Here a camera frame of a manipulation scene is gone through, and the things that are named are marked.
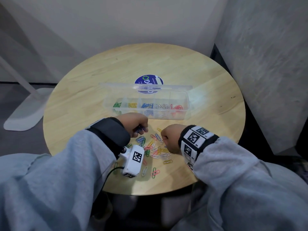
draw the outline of gray sweatshirt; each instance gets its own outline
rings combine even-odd
[[[53,157],[0,157],[0,229],[86,230],[92,203],[115,160],[87,130]],[[173,230],[308,230],[308,186],[293,172],[279,170],[273,170],[278,178],[288,178],[273,179],[264,162],[219,138],[194,165],[206,190]]]

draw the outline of gray floor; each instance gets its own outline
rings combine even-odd
[[[19,84],[0,84],[0,156],[14,153],[49,153],[43,133],[43,119],[27,131],[6,131],[4,122],[29,95]]]

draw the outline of white stand base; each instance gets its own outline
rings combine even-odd
[[[43,117],[45,105],[53,88],[39,88],[40,100],[30,94],[6,120],[3,127],[8,131],[26,131],[34,127]]]

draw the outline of white sensor device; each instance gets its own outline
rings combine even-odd
[[[120,153],[120,157],[124,158],[124,169],[122,174],[126,177],[136,177],[141,170],[141,165],[144,157],[144,149],[138,145],[133,145],[132,148],[126,148],[125,153]]]

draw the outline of clear plastic box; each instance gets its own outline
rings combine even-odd
[[[192,86],[100,83],[107,89],[103,101],[105,109],[117,115],[135,112],[149,119],[183,120],[189,109],[187,91]]]

